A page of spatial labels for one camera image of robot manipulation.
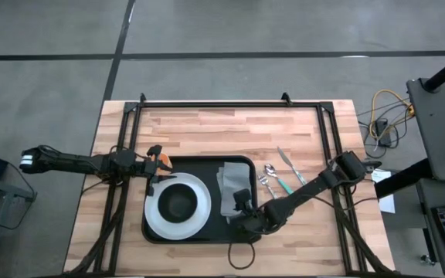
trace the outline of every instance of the spoon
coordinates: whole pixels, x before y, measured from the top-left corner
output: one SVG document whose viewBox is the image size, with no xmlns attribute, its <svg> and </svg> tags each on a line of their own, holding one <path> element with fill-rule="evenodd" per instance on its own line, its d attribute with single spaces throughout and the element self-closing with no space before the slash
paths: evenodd
<svg viewBox="0 0 445 278">
<path fill-rule="evenodd" d="M 284 190 L 286 190 L 287 194 L 291 194 L 291 193 L 293 193 L 293 190 L 291 190 L 291 188 L 290 188 L 289 186 L 287 186 L 287 184 L 286 184 L 282 179 L 280 179 L 279 177 L 277 177 L 277 174 L 276 174 L 276 168 L 274 168 L 273 165 L 271 165 L 271 164 L 266 164 L 266 165 L 264 166 L 264 168 L 266 169 L 266 173 L 267 173 L 269 176 L 277 178 L 277 181 L 278 181 L 279 184 L 284 188 Z"/>
</svg>

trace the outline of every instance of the white plate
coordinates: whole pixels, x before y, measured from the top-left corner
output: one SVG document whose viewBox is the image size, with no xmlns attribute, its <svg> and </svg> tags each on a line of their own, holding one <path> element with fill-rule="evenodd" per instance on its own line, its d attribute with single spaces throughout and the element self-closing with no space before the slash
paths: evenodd
<svg viewBox="0 0 445 278">
<path fill-rule="evenodd" d="M 154 195 L 145 198 L 144 213 L 151 229 L 165 239 L 181 240 L 195 235 L 206 224 L 210 215 L 211 200 L 206 185 L 196 176 L 187 173 L 174 173 L 170 178 L 153 184 Z M 171 223 L 162 218 L 158 209 L 161 193 L 170 185 L 189 186 L 197 197 L 197 208 L 192 217 L 181 223 Z"/>
</svg>

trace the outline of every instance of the black stand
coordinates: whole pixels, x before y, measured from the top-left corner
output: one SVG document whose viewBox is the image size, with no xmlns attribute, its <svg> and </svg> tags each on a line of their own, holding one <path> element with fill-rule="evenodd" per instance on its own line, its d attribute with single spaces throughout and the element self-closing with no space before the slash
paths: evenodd
<svg viewBox="0 0 445 278">
<path fill-rule="evenodd" d="M 445 67 L 431 78 L 406 83 L 427 158 L 375 185 L 379 198 L 421 178 L 445 181 Z"/>
</svg>

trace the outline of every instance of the black bowl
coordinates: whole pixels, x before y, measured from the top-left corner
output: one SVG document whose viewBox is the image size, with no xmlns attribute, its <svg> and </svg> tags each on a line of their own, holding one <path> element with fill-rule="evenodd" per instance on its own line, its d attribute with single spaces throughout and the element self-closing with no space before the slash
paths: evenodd
<svg viewBox="0 0 445 278">
<path fill-rule="evenodd" d="M 192 217 L 196 209 L 197 195 L 187 185 L 170 185 L 159 196 L 159 213 L 168 222 L 184 222 Z"/>
</svg>

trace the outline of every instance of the knife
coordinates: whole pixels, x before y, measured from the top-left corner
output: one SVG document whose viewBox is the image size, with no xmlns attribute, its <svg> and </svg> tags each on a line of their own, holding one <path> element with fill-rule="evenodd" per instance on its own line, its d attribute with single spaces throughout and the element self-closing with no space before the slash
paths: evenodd
<svg viewBox="0 0 445 278">
<path fill-rule="evenodd" d="M 290 165 L 291 169 L 293 169 L 294 174 L 298 177 L 302 185 L 306 185 L 307 181 L 300 175 L 300 172 L 293 166 L 291 161 L 287 158 L 287 156 L 284 154 L 283 150 L 281 150 L 280 147 L 277 147 L 277 150 L 279 151 L 279 154 L 281 158 L 283 158 L 284 163 Z"/>
</svg>

